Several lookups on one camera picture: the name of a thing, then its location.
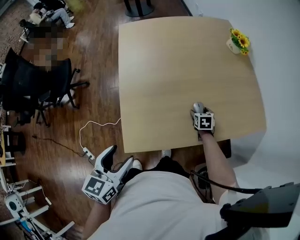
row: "white flower pot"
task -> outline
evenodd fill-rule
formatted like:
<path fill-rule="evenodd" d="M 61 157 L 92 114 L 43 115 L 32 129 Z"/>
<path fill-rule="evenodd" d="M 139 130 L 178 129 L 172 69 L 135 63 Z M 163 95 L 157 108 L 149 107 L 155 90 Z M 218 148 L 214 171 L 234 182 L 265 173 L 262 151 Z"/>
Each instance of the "white flower pot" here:
<path fill-rule="evenodd" d="M 231 52 L 233 52 L 234 54 L 239 54 L 240 53 L 240 49 L 237 47 L 237 45 L 235 45 L 233 43 L 233 41 L 231 40 L 231 38 L 228 39 L 228 41 L 226 42 L 226 45 L 231 50 Z"/>

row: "seated person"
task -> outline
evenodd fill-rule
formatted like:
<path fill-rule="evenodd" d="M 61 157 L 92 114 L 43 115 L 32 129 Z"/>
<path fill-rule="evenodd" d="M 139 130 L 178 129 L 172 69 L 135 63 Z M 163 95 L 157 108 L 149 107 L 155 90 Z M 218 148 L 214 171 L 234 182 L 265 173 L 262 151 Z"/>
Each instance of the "seated person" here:
<path fill-rule="evenodd" d="M 33 23 L 39 25 L 42 21 L 55 21 L 59 17 L 62 19 L 64 22 L 66 28 L 72 28 L 74 26 L 74 23 L 71 22 L 71 20 L 74 18 L 69 17 L 65 9 L 60 8 L 54 11 L 54 14 L 47 16 L 47 13 L 42 17 L 41 16 L 41 9 L 43 8 L 43 4 L 41 2 L 38 2 L 36 5 L 33 7 L 33 11 L 30 14 L 30 19 L 32 20 Z"/>

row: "yellow flower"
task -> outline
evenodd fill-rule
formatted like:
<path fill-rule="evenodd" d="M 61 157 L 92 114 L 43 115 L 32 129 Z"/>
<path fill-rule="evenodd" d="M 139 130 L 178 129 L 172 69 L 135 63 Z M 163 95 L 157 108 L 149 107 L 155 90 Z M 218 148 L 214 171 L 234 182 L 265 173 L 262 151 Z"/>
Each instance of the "yellow flower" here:
<path fill-rule="evenodd" d="M 250 45 L 249 39 L 244 35 L 239 38 L 239 43 L 241 47 L 249 47 Z"/>
<path fill-rule="evenodd" d="M 238 29 L 231 29 L 231 33 L 237 38 L 240 38 L 242 35 L 242 33 Z"/>
<path fill-rule="evenodd" d="M 247 50 L 245 50 L 245 49 L 241 49 L 241 50 L 240 50 L 240 53 L 243 54 L 243 55 L 248 55 L 248 52 L 249 52 L 249 51 L 247 51 Z"/>

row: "yellow table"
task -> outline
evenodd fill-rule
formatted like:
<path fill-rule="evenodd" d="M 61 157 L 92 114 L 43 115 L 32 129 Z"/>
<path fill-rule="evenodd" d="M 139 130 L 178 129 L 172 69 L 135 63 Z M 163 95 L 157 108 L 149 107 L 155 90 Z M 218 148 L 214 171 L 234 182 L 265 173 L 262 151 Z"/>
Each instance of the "yellow table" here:
<path fill-rule="evenodd" d="M 125 152 L 201 144 L 189 110 L 215 112 L 217 141 L 266 129 L 248 57 L 227 47 L 230 23 L 166 17 L 119 26 L 120 110 Z"/>

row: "white t-shirt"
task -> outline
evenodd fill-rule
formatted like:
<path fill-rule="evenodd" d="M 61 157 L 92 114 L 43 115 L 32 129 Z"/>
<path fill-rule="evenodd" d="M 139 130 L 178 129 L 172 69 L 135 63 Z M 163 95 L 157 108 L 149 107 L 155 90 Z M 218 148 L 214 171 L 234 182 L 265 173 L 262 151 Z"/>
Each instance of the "white t-shirt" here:
<path fill-rule="evenodd" d="M 227 191 L 219 205 L 203 203 L 188 178 L 142 172 L 124 186 L 109 220 L 89 240 L 202 240 L 226 227 L 221 207 L 241 198 Z M 261 239 L 259 235 L 252 228 L 243 239 Z"/>

